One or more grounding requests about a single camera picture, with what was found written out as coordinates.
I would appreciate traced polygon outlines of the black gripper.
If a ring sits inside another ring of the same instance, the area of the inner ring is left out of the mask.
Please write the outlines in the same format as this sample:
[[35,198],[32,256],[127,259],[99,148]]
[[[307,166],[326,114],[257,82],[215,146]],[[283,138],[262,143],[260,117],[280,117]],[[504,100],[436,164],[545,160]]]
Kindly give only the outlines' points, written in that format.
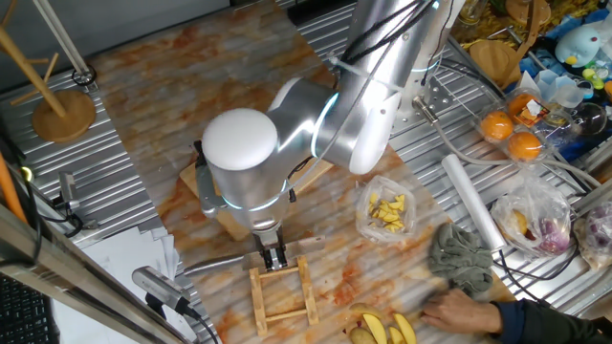
[[256,229],[252,235],[266,270],[280,270],[288,266],[281,226]]

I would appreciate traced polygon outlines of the person bare hand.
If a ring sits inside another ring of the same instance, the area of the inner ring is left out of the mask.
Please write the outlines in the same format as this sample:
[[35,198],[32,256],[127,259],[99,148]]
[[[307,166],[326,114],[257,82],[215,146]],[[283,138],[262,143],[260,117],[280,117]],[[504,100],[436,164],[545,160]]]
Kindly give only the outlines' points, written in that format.
[[474,301],[457,289],[431,297],[423,307],[421,319],[448,333],[500,334],[503,330],[501,313],[494,304]]

